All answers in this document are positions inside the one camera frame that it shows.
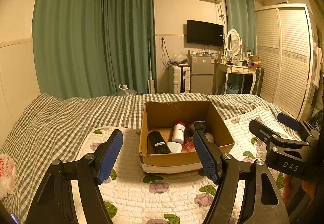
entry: refrigerator door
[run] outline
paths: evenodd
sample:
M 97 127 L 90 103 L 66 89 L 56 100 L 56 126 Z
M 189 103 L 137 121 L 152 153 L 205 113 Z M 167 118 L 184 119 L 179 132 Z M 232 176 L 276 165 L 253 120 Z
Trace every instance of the refrigerator door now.
M 214 74 L 214 61 L 210 56 L 191 57 L 191 75 Z
M 213 75 L 191 75 L 191 93 L 212 94 Z

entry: silver bolt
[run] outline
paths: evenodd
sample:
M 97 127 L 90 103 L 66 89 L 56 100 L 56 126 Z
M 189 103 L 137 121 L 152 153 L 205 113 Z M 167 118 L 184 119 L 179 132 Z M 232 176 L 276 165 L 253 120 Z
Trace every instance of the silver bolt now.
M 226 160 L 230 160 L 232 158 L 232 156 L 228 153 L 223 154 L 223 158 Z
M 85 158 L 87 160 L 91 160 L 91 159 L 93 159 L 93 157 L 95 157 L 93 153 L 88 153 L 88 154 L 85 155 Z
M 55 159 L 55 160 L 52 162 L 52 165 L 57 166 L 59 163 L 60 163 L 59 159 Z
M 263 165 L 264 165 L 264 161 L 261 160 L 261 159 L 257 159 L 257 164 L 258 164 L 259 166 L 263 166 Z

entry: bottle with red cap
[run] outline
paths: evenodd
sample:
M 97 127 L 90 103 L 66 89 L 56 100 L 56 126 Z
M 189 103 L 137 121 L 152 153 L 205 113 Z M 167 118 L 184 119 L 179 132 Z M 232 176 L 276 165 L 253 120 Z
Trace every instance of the bottle with red cap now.
M 172 136 L 172 141 L 175 143 L 183 144 L 183 139 L 184 139 L 184 123 L 178 122 L 174 126 L 173 130 L 173 136 Z

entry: blue basket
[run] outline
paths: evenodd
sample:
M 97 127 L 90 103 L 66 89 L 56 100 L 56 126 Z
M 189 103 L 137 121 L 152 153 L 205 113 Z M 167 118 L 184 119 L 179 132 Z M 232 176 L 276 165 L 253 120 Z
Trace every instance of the blue basket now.
M 237 88 L 237 89 L 232 89 L 229 86 L 227 86 L 226 94 L 237 94 L 237 93 L 239 93 L 238 84 L 235 84 L 235 88 Z M 223 94 L 224 94 L 224 91 L 225 91 L 225 84 L 223 84 L 223 90 L 222 90 Z

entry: teal curtain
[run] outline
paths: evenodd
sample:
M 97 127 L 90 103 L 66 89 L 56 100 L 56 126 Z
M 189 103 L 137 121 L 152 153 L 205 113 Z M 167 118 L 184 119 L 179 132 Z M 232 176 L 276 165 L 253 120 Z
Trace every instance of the teal curtain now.
M 235 29 L 243 42 L 243 51 L 257 52 L 257 22 L 254 0 L 225 0 L 228 30 Z
M 102 0 L 106 65 L 111 92 L 127 84 L 148 93 L 149 42 L 155 79 L 153 0 Z
M 40 91 L 57 98 L 110 94 L 101 0 L 36 0 L 32 37 Z

